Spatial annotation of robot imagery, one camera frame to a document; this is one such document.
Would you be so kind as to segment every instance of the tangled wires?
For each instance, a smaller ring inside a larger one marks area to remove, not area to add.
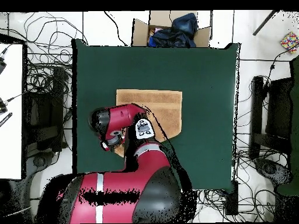
[[[27,44],[25,92],[48,94],[53,99],[57,99],[53,100],[52,104],[61,104],[64,108],[63,126],[65,127],[72,113],[70,106],[72,97],[71,39],[82,37],[82,41],[88,45],[87,39],[80,30],[63,17],[54,17],[48,12],[27,13],[26,15],[28,18],[24,21],[23,30],[9,29],[11,36],[22,39]],[[56,78],[54,70],[57,68],[64,71],[62,77],[60,75]],[[54,82],[59,85],[60,90],[55,90]]]

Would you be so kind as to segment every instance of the white floor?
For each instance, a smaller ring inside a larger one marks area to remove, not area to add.
[[[239,101],[245,100],[249,97],[250,91],[248,86],[252,78],[256,75],[268,76],[270,65],[272,61],[279,53],[284,51],[284,48],[280,45],[280,40],[290,31],[299,35],[299,20],[298,12],[279,12],[264,28],[256,35],[252,33],[262,23],[271,10],[214,10],[213,11],[213,39],[210,41],[210,47],[224,48],[228,43],[241,43],[241,55],[240,55],[240,86],[239,86]],[[117,38],[117,29],[114,23],[103,12],[39,12],[35,13],[28,21],[26,21],[33,13],[10,13],[9,14],[9,35],[21,38],[20,35],[15,34],[13,30],[16,30],[23,36],[26,36],[25,28],[27,30],[27,39],[39,43],[48,44],[51,39],[51,35],[58,28],[59,32],[64,32],[70,35],[72,38],[82,39],[82,33],[76,32],[66,22],[58,22],[57,27],[53,21],[53,17],[57,20],[67,20],[72,23],[79,31],[84,33],[90,46],[102,45],[102,46],[123,46],[123,43]],[[133,18],[148,22],[149,11],[111,11],[114,21],[119,27],[120,38],[128,45],[131,44],[132,33],[132,21]],[[210,11],[199,11],[198,14],[199,27],[206,27],[210,24]],[[8,23],[6,16],[0,13],[0,28],[7,29]],[[7,30],[0,30],[0,33],[7,34]],[[56,35],[52,36],[51,42],[55,40]],[[65,34],[58,33],[55,45],[68,46],[70,45],[71,38]],[[35,44],[29,43],[29,53],[44,53],[46,49],[38,48]],[[62,48],[50,51],[51,53],[58,54]],[[71,47],[67,49],[69,53],[72,53]],[[290,61],[298,55],[285,53],[278,58],[275,69],[272,71],[271,80],[285,78],[290,76],[289,64],[286,61]],[[71,106],[71,99],[68,100],[67,106]],[[250,111],[251,100],[239,103],[238,116],[241,116]],[[250,121],[250,114],[241,117],[238,120],[238,125],[246,125]],[[71,128],[72,121],[69,121],[65,126]],[[239,133],[249,133],[249,125],[244,127],[238,127]],[[69,146],[72,146],[71,130],[65,131],[65,136]],[[245,143],[248,143],[247,135],[239,135],[238,138]],[[241,141],[238,141],[238,146],[246,146]],[[61,173],[70,173],[72,171],[72,153],[69,149],[64,149],[60,154],[59,161],[47,168],[45,171],[38,173],[32,184],[32,198],[37,198],[41,195],[44,186],[49,180]],[[244,183],[247,182],[252,188],[253,192],[260,189],[272,190],[272,186],[269,180],[258,175],[256,171],[250,166],[244,169],[239,169],[238,176],[239,196],[240,199],[251,196],[250,189]],[[257,197],[262,204],[270,202],[274,203],[274,199],[269,193],[260,193]],[[239,211],[250,211],[253,208],[252,199],[248,200],[248,205],[240,205]],[[32,201],[33,213],[36,212],[38,201]],[[242,214],[242,216],[248,220],[253,221],[255,215]],[[236,219],[240,221],[242,218],[237,216]],[[223,217],[220,213],[207,206],[201,204],[198,205],[198,214],[194,219],[194,222],[222,222]]]

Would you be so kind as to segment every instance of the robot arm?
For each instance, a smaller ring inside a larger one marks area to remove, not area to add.
[[[125,137],[122,130],[134,124],[140,139],[154,137],[151,123],[147,120],[147,112],[136,104],[126,104],[116,107],[97,108],[89,118],[89,126],[101,140],[101,147],[105,151],[123,144]]]

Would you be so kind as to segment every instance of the white table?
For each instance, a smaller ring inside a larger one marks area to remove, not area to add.
[[[0,52],[8,45],[0,44]],[[0,74],[0,98],[3,101],[22,93],[22,45],[14,44],[4,56],[6,68]],[[0,121],[9,113],[12,117],[0,127],[0,179],[21,179],[22,162],[22,96],[6,106]]]

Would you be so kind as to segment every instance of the blue fabric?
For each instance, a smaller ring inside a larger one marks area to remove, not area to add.
[[[149,47],[156,47],[157,46],[154,39],[152,38],[152,36],[149,38],[148,46]]]
[[[176,18],[169,29],[157,31],[153,40],[157,47],[196,47],[193,37],[198,29],[194,13]]]

